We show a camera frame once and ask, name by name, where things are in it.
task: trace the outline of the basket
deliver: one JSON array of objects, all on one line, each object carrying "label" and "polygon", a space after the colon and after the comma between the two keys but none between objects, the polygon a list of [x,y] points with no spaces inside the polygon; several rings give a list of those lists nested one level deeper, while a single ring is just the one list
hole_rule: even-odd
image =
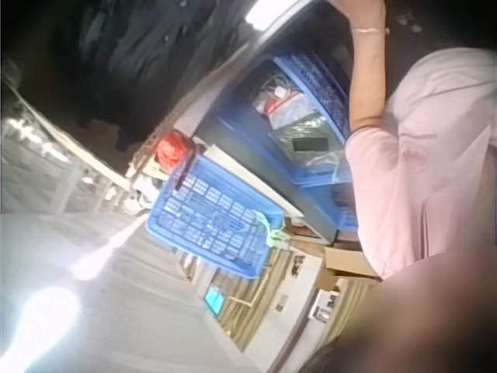
[{"label": "basket", "polygon": [[257,278],[267,260],[268,229],[283,227],[283,210],[218,164],[188,155],[165,184],[147,221],[160,241],[227,271]]}]

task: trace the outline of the pink shirt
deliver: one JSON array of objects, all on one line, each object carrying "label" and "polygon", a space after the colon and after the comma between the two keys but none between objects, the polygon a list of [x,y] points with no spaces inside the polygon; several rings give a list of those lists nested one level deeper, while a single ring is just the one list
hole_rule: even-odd
[{"label": "pink shirt", "polygon": [[423,58],[389,100],[398,133],[365,127],[348,140],[359,237],[381,277],[457,247],[495,133],[495,66],[471,49]]}]

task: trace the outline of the bracelet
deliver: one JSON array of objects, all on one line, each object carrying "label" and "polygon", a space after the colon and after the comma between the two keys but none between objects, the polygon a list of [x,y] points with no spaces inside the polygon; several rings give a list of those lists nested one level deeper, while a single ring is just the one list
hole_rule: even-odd
[{"label": "bracelet", "polygon": [[350,30],[353,33],[384,33],[385,35],[388,35],[390,33],[390,29],[388,27],[385,27],[384,29],[377,29],[374,27],[371,27],[369,29],[361,29],[359,27],[350,27]]}]

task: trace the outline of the red item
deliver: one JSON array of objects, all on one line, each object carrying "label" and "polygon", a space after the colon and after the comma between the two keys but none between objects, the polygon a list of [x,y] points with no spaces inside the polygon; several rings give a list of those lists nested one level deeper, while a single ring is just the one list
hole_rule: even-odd
[{"label": "red item", "polygon": [[181,158],[190,150],[194,149],[193,141],[178,131],[173,131],[160,140],[155,150],[155,160],[165,173],[171,171],[178,165]]}]

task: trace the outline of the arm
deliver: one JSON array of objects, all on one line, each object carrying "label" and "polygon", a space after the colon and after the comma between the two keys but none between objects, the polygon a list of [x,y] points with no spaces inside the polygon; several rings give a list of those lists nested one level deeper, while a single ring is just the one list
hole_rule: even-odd
[{"label": "arm", "polygon": [[[384,0],[329,0],[353,28],[385,28]],[[350,87],[349,121],[352,132],[381,126],[386,96],[385,33],[352,31],[354,65]]]}]

